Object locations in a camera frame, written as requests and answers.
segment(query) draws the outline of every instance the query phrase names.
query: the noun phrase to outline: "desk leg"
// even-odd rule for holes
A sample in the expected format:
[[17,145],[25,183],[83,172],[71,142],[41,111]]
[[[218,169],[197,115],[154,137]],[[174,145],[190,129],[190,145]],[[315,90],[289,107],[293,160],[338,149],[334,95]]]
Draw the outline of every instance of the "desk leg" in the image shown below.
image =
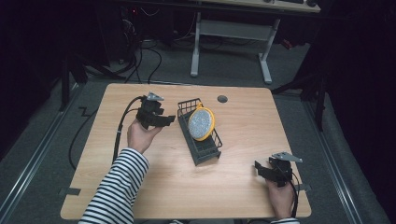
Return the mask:
[[270,74],[270,71],[268,70],[267,57],[268,57],[268,54],[270,53],[271,46],[274,42],[274,38],[275,38],[277,27],[279,26],[279,23],[280,23],[280,19],[276,19],[274,22],[274,25],[271,29],[271,33],[268,38],[267,45],[265,46],[264,53],[259,54],[260,65],[262,66],[262,75],[264,76],[264,82],[266,84],[272,83],[271,74]]
[[201,34],[201,12],[197,12],[197,22],[195,25],[195,46],[194,46],[194,52],[192,53],[192,62],[191,62],[192,77],[198,77],[200,34]]

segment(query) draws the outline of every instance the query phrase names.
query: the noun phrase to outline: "sleeve cuff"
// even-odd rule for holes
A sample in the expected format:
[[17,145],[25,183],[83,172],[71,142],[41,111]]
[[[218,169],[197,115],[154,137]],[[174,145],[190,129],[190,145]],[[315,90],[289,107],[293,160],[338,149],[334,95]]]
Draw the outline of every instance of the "sleeve cuff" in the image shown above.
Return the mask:
[[294,217],[289,217],[289,218],[283,218],[278,221],[272,221],[271,224],[280,224],[280,223],[285,223],[285,224],[300,224],[300,221],[297,218]]

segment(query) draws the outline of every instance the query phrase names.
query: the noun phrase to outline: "gray floor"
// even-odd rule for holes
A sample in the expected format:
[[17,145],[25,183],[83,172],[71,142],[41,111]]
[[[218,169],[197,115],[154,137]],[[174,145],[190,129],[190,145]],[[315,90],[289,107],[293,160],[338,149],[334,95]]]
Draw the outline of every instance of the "gray floor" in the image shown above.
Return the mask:
[[[192,46],[181,47],[181,44],[186,45],[187,42],[179,43],[172,48],[161,44],[153,48],[161,53],[162,63],[153,75],[151,83],[173,82],[274,89],[293,79],[309,49],[309,46],[302,46],[286,50],[282,46],[274,45],[268,57],[269,69],[274,81],[269,86],[263,83],[256,54],[229,51],[234,46],[225,45],[216,50],[203,49],[200,75],[192,78],[189,75]],[[159,59],[156,53],[143,50],[143,61],[139,68],[139,76],[143,81],[147,80]],[[136,81],[136,76],[133,76],[131,83],[136,83]],[[67,159],[68,150],[73,136],[86,120],[86,117],[81,116],[80,107],[87,107],[87,114],[94,111],[100,104],[106,85],[111,82],[115,81],[106,77],[90,76],[89,82],[83,88],[79,88],[80,95],[65,114],[59,130],[53,135],[44,160],[36,170],[34,178],[15,210],[10,213],[8,223],[77,223],[75,220],[63,220],[60,217],[64,201],[64,195],[60,191],[69,186],[74,174]],[[348,148],[332,111],[330,99],[326,99],[323,117],[324,132],[318,133],[309,114],[310,104],[300,101],[298,91],[287,91],[275,95],[274,98],[291,150],[294,155],[304,159],[304,163],[298,164],[302,180],[312,188],[307,192],[312,215],[301,218],[302,223],[389,223]],[[15,146],[1,161],[0,202],[6,200],[52,121],[59,116],[60,99],[60,85],[57,85],[51,98],[32,116]],[[92,122],[93,119],[90,119],[83,127],[72,147],[74,164],[78,163]],[[353,205],[357,208],[357,217],[360,220],[351,221],[346,205],[343,204],[343,200],[340,200],[340,190],[336,187],[337,180],[333,179],[332,167],[328,165],[326,154],[323,152],[323,142],[332,152],[336,168],[342,174],[342,180],[347,186]],[[216,222],[207,220],[206,223],[220,224],[227,223],[227,221],[230,220],[216,220]],[[164,223],[164,221],[138,220],[137,223]]]

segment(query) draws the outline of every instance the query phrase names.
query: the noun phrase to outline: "person's left hand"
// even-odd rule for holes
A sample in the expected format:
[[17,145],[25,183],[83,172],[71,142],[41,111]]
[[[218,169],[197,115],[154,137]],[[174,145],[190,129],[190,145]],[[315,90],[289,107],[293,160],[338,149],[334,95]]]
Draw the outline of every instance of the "person's left hand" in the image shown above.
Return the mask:
[[162,127],[155,127],[151,130],[146,130],[140,122],[135,119],[128,128],[128,147],[131,147],[143,154],[151,145],[155,135],[157,135],[157,133],[162,129]]

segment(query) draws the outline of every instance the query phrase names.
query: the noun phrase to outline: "black hole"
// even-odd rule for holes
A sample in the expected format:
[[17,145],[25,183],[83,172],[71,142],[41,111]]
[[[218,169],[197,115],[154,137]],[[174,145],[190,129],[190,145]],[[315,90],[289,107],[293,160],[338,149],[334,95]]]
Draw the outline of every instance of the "black hole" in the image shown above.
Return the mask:
[[228,101],[228,98],[225,95],[220,95],[220,96],[218,96],[218,101],[220,103],[226,103]]

